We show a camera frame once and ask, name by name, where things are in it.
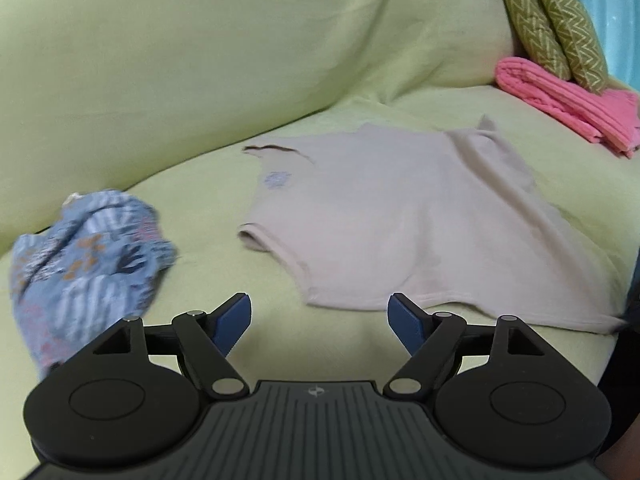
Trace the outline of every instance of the ridged black surface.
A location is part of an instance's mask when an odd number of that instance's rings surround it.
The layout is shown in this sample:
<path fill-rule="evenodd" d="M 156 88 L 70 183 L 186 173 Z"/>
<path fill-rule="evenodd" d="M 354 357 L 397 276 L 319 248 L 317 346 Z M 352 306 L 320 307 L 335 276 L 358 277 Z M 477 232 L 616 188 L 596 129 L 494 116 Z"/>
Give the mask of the ridged black surface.
<path fill-rule="evenodd" d="M 109 473 L 45 465 L 30 476 L 30 480 L 89 478 L 605 480 L 586 462 L 539 473 L 481 463 L 450 446 L 420 406 L 387 400 L 370 383 L 271 381 L 262 382 L 244 400 L 214 405 L 181 448 L 156 462 Z"/>

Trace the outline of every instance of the small logo print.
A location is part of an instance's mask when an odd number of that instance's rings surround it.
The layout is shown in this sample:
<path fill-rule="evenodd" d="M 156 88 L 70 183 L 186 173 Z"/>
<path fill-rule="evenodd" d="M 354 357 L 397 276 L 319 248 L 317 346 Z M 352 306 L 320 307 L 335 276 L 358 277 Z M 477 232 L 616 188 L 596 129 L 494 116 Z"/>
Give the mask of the small logo print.
<path fill-rule="evenodd" d="M 316 384 L 316 386 L 312 386 L 306 391 L 309 395 L 314 396 L 316 399 L 324 394 L 324 388 L 321 388 Z"/>
<path fill-rule="evenodd" d="M 289 180 L 289 177 L 291 177 L 291 174 L 287 171 L 271 171 L 271 173 L 264 178 L 264 184 L 269 189 L 276 189 L 283 187 Z"/>

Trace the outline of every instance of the light green sofa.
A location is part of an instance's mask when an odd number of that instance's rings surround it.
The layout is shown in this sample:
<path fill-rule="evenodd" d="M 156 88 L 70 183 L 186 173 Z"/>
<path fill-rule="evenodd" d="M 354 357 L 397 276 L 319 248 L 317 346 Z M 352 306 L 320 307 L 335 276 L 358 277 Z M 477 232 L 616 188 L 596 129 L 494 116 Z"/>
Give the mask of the light green sofa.
<path fill-rule="evenodd" d="M 385 313 L 305 306 L 269 254 L 237 239 L 259 169 L 239 143 L 274 128 L 437 130 L 491 115 L 622 306 L 640 156 L 616 158 L 492 87 L 495 63 L 517 50 L 502 0 L 0 0 L 0 479 L 36 464 L 21 413 L 36 370 L 12 319 L 7 251 L 72 192 L 130 189 L 158 209 L 180 256 L 146 323 L 251 296 L 229 359 L 252 383 L 384 383 L 404 362 Z M 536 329 L 598 381 L 613 336 Z"/>

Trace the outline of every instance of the green patterned pillow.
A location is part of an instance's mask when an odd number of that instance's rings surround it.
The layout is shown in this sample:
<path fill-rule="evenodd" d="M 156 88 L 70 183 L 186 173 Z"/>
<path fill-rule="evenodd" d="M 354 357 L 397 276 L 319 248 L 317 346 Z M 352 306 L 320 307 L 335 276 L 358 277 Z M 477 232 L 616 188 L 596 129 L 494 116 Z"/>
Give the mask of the green patterned pillow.
<path fill-rule="evenodd" d="M 531 60 L 567 81 L 571 71 L 540 0 L 504 0 L 507 13 Z"/>
<path fill-rule="evenodd" d="M 594 94 L 607 87 L 609 73 L 598 35 L 580 0 L 542 0 L 569 60 L 576 82 Z"/>

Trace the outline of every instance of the folded pink towel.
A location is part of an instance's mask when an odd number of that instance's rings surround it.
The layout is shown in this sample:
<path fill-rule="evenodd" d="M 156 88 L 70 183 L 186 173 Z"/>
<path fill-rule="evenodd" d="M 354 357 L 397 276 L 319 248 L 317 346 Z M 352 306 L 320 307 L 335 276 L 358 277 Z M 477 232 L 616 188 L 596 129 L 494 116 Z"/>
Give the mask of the folded pink towel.
<path fill-rule="evenodd" d="M 607 89 L 598 96 L 521 57 L 500 60 L 495 78 L 502 90 L 552 116 L 589 142 L 604 142 L 629 158 L 640 146 L 638 95 L 634 92 Z"/>

